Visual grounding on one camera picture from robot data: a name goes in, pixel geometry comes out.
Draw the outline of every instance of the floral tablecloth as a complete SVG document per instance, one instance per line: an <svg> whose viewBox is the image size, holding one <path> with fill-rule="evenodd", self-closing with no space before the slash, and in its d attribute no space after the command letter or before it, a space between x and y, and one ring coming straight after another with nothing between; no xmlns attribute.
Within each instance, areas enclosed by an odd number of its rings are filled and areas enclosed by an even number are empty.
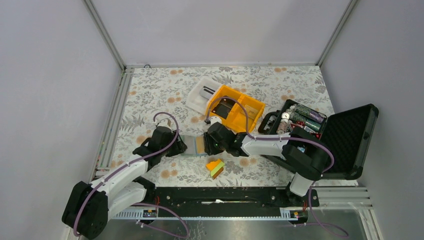
<svg viewBox="0 0 424 240"><path fill-rule="evenodd" d="M181 135L200 136L208 129L205 116L186 107L186 97L202 77L228 85L266 104L264 115L293 99L327 116L333 107L317 66L136 68L125 103L110 168L130 157L151 136L157 112L173 114ZM212 179L206 164L220 158L224 171ZM143 175L161 187L286 186L293 174L261 156L163 157ZM352 186L356 181L321 180L319 186Z"/></svg>

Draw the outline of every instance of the black toolbox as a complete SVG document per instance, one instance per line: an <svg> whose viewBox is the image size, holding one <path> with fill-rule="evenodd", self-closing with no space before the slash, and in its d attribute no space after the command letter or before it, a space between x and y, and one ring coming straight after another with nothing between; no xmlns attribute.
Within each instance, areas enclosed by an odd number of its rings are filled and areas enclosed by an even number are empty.
<svg viewBox="0 0 424 240"><path fill-rule="evenodd" d="M267 113L259 126L259 133L276 135L282 114L295 104L299 103L288 99L281 110ZM378 108L368 104L324 119L318 133L322 134L320 140L334 155L334 165L323 173L322 179L356 180L362 175L378 115ZM264 157L295 172L292 166L279 157Z"/></svg>

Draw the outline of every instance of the white wall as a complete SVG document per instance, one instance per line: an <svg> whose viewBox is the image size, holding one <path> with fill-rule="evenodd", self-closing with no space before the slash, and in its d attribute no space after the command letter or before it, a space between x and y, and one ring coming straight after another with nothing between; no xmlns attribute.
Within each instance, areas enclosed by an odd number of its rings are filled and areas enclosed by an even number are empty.
<svg viewBox="0 0 424 240"><path fill-rule="evenodd" d="M82 1L0 6L0 239L57 240L120 70Z"/></svg>
<svg viewBox="0 0 424 240"><path fill-rule="evenodd" d="M94 0L127 64L315 63L349 0Z"/></svg>
<svg viewBox="0 0 424 240"><path fill-rule="evenodd" d="M336 111L380 115L360 183L385 240L422 239L424 2L360 1L322 67Z"/></svg>

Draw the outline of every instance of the white plastic container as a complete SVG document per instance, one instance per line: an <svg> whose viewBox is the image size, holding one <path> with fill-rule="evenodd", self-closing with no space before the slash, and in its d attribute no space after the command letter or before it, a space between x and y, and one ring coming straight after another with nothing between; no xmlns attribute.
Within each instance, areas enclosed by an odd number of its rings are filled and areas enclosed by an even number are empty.
<svg viewBox="0 0 424 240"><path fill-rule="evenodd" d="M221 88L222 84L212 80L209 77L202 77L200 81L194 86L194 88L188 93L187 101L185 105L196 112L199 112L203 115L206 114L208 110L208 105L210 99L213 99L213 96ZM201 91L204 91L204 87L213 90L210 98L206 98L201 95Z"/></svg>

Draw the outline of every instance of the black foam lining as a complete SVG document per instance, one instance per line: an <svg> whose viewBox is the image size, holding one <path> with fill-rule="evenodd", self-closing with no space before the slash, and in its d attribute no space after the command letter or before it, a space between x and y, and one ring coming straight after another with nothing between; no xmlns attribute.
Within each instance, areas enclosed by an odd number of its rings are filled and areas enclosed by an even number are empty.
<svg viewBox="0 0 424 240"><path fill-rule="evenodd" d="M349 173L354 167L370 115L366 105L338 113L327 119L321 141L334 155L334 165L327 173Z"/></svg>

